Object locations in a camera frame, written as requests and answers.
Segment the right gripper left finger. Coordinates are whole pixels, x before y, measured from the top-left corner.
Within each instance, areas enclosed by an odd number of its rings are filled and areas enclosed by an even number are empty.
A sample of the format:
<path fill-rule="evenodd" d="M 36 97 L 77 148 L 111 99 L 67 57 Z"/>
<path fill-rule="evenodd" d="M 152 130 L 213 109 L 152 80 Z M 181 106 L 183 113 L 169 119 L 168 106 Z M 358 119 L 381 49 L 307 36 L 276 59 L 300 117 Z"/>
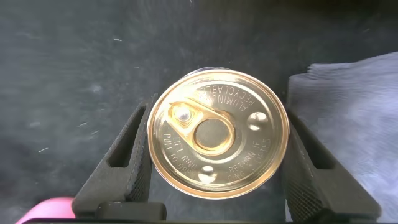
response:
<path fill-rule="evenodd" d="M 147 202 L 152 163 L 146 127 L 157 99 L 138 104 L 72 203 L 76 217 L 93 217 L 104 202 Z"/>

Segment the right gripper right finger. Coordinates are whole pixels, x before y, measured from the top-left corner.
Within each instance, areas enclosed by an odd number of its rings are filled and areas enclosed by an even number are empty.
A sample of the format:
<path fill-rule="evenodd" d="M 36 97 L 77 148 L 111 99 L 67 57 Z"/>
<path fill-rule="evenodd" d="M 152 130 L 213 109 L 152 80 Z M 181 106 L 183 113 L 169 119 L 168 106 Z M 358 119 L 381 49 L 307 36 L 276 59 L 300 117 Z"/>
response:
<path fill-rule="evenodd" d="M 381 207 L 336 157 L 287 112 L 290 136 L 282 180 L 295 223 L 375 223 Z"/>

